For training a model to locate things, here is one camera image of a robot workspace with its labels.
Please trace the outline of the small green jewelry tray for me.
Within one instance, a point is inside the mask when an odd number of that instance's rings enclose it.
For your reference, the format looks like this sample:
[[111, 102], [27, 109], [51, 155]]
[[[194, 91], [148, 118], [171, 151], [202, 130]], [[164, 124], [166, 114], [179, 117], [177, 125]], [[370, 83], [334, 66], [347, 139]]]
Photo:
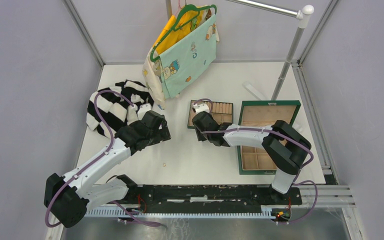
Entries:
[[210, 114], [218, 124], [233, 123], [233, 112], [234, 112], [233, 103], [219, 102], [219, 101], [210, 102], [209, 100], [191, 100], [188, 120], [186, 125], [188, 129], [195, 128], [192, 123], [192, 119], [197, 113], [194, 112], [193, 106], [200, 105], [200, 104], [206, 104], [208, 106], [208, 109], [210, 110]]

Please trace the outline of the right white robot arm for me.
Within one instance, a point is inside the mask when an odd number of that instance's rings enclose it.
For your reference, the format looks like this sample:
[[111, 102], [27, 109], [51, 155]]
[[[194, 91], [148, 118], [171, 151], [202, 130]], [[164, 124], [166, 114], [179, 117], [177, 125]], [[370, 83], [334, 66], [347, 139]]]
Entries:
[[199, 141], [209, 141], [217, 147], [253, 147], [263, 149], [276, 166], [269, 189], [269, 199], [282, 204], [289, 198], [289, 189], [295, 185], [301, 169], [313, 159], [312, 145], [289, 123], [277, 120], [268, 126], [241, 126], [218, 124], [206, 111], [192, 118]]

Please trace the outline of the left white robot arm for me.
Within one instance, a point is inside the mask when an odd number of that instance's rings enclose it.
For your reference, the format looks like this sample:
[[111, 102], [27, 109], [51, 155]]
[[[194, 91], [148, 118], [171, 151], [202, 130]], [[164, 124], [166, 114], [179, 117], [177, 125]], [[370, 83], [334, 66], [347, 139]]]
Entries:
[[52, 214], [60, 225], [71, 228], [87, 211], [96, 207], [116, 200], [125, 204], [136, 200], [137, 190], [121, 178], [95, 184], [136, 152], [171, 139], [164, 115], [153, 110], [139, 115], [139, 120], [121, 127], [109, 144], [83, 165], [62, 176], [53, 173], [47, 178], [44, 192], [46, 218]]

